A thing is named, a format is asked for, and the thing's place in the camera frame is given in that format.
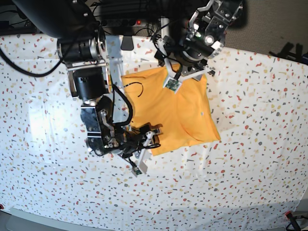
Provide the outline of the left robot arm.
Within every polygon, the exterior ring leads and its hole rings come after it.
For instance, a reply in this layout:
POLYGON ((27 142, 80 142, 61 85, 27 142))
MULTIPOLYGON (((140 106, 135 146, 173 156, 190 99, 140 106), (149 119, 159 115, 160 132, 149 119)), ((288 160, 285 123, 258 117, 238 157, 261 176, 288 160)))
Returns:
POLYGON ((241 0, 209 0, 195 10, 179 38, 163 35, 172 22, 157 29, 151 40, 157 49, 156 59, 166 67, 167 80, 200 80, 203 71, 210 71, 208 59, 221 53, 226 30, 242 11, 241 0))

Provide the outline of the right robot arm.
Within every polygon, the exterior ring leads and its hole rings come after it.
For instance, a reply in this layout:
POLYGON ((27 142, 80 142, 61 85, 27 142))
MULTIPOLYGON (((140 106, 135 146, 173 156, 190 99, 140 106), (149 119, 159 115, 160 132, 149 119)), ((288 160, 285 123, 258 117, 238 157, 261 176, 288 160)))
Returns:
POLYGON ((144 160, 159 146, 159 131, 149 125, 128 130, 133 107, 108 76, 105 33, 90 8, 82 0, 17 0, 15 5, 39 30, 57 39, 71 94, 83 102, 88 150, 118 155, 134 173, 145 173, 144 160))

